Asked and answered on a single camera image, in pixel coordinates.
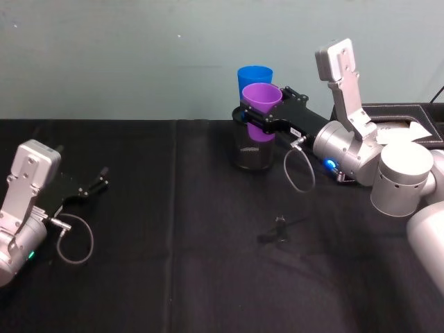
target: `black clamp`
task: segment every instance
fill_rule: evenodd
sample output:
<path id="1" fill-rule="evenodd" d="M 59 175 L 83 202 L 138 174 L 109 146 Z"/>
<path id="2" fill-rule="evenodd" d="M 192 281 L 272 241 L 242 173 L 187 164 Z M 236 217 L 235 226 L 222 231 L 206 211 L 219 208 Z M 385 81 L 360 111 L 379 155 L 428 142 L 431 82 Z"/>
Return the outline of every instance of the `black clamp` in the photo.
<path id="1" fill-rule="evenodd" d="M 284 132 L 297 138 L 306 137 L 306 144 L 311 146 L 328 120 L 307 109 L 307 95 L 299 94 L 288 86 L 281 92 L 282 102 L 267 114 L 241 101 L 242 119 L 261 128 L 266 134 Z"/>

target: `teal wall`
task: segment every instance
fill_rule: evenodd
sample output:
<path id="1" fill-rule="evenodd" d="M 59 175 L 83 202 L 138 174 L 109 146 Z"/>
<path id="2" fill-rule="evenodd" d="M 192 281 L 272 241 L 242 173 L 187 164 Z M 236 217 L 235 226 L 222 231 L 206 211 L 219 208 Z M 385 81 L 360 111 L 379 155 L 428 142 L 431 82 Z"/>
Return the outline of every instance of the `teal wall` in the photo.
<path id="1" fill-rule="evenodd" d="M 314 52 L 354 42 L 363 102 L 444 85 L 437 0 L 0 0 L 0 117 L 228 119 L 260 63 L 327 116 Z"/>

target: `plastic cup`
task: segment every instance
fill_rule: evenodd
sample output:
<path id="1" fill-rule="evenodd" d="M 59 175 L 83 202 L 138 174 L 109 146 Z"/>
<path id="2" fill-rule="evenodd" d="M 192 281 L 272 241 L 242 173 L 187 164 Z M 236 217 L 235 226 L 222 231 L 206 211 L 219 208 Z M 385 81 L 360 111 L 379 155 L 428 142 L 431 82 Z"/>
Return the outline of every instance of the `plastic cup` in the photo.
<path id="1" fill-rule="evenodd" d="M 242 99 L 242 90 L 252 83 L 271 83 L 273 70 L 265 66 L 246 66 L 237 71 L 239 83 L 239 98 Z"/>
<path id="2" fill-rule="evenodd" d="M 244 100 L 263 114 L 267 114 L 270 109 L 280 103 L 282 92 L 278 87 L 270 83 L 253 83 L 247 85 L 242 90 Z M 274 134 L 265 134 L 262 129 L 251 123 L 247 124 L 248 135 L 256 142 L 267 142 L 275 138 Z"/>

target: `black tablecloth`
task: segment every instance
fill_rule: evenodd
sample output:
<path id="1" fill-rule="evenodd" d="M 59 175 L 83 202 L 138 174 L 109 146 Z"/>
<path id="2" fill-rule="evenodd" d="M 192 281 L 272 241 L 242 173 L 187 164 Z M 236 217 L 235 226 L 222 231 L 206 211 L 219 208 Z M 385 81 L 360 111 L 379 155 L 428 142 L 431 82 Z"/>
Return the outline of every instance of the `black tablecloth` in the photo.
<path id="1" fill-rule="evenodd" d="M 341 187 L 312 159 L 298 194 L 275 164 L 228 159 L 229 121 L 3 121 L 0 175 L 31 137 L 63 144 L 61 170 L 110 190 L 82 208 L 96 247 L 63 263 L 57 230 L 0 290 L 2 332 L 444 332 L 444 298 L 410 249 L 406 219 L 377 212 L 369 190 Z M 293 158 L 292 176 L 308 184 Z M 6 192 L 6 183 L 0 188 Z M 257 235 L 283 215 L 290 241 Z M 74 224 L 75 230 L 81 230 Z M 67 249 L 79 257 L 86 234 Z"/>

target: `small black object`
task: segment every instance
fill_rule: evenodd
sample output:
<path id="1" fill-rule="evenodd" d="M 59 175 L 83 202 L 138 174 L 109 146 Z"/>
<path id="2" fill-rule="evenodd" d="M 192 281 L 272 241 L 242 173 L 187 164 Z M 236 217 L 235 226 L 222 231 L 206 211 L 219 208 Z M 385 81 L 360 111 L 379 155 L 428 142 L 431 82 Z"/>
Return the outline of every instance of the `small black object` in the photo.
<path id="1" fill-rule="evenodd" d="M 276 226 L 266 234 L 260 234 L 257 241 L 261 244 L 269 243 L 283 243 L 289 241 L 287 232 L 287 222 L 284 217 L 277 217 L 275 220 Z"/>

